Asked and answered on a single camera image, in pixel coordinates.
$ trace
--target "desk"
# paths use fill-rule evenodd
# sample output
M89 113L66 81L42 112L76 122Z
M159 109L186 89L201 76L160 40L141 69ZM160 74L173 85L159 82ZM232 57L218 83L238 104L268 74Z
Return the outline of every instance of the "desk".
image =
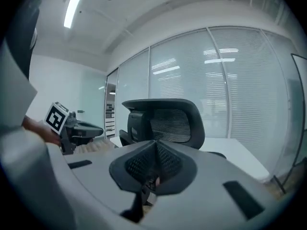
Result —
M119 137L113 137L110 141L122 147ZM237 139L206 137L200 151L219 152L225 155L229 162L260 182L265 182L270 177L267 169Z

